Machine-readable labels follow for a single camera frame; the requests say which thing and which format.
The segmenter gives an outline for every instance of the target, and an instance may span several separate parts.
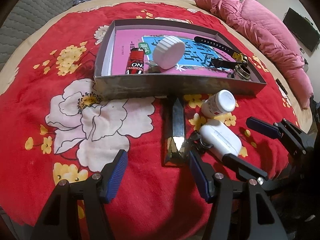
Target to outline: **wall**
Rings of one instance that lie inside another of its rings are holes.
[[[304,6],[299,2],[299,0],[257,0],[263,6],[268,8],[271,12],[277,15],[281,20],[284,19],[285,13],[288,11],[289,7],[301,14],[302,16],[308,18],[311,22],[312,19],[308,12],[305,10]],[[298,44],[305,51],[302,56],[309,63],[309,70],[307,75],[311,80],[311,84],[314,89],[315,100],[320,101],[320,49],[317,48],[313,53],[309,51],[299,40]]]

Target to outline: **red floral blanket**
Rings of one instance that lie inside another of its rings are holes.
[[[105,102],[93,82],[99,43],[113,20],[172,16],[219,31],[249,56],[268,85],[256,97],[236,96],[236,109],[219,119],[241,138],[240,158],[270,177],[286,167],[284,147],[250,131],[245,121],[255,116],[298,124],[291,104],[264,64],[217,18],[147,2],[93,8],[69,13],[54,24],[20,62],[14,82],[0,96],[0,205],[13,220],[34,225],[59,180],[85,180],[125,149],[128,168],[117,197],[106,205],[117,240],[183,239],[205,225],[211,205],[200,198],[188,168],[161,166],[160,99]],[[208,97],[185,95],[188,134],[206,123],[199,113]],[[204,160],[235,178],[208,154]],[[82,202],[78,210],[83,223]]]

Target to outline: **green label on book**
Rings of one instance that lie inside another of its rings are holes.
[[[145,55],[150,55],[151,54],[151,49],[149,47],[149,44],[146,42],[140,42],[138,44],[139,48],[144,49]]]

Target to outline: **red can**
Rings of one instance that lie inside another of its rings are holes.
[[[126,74],[143,74],[144,49],[133,48],[127,63]]]

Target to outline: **gray quilted fabric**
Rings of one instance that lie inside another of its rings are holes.
[[[72,5],[73,0],[19,0],[0,28],[0,70],[26,38]]]

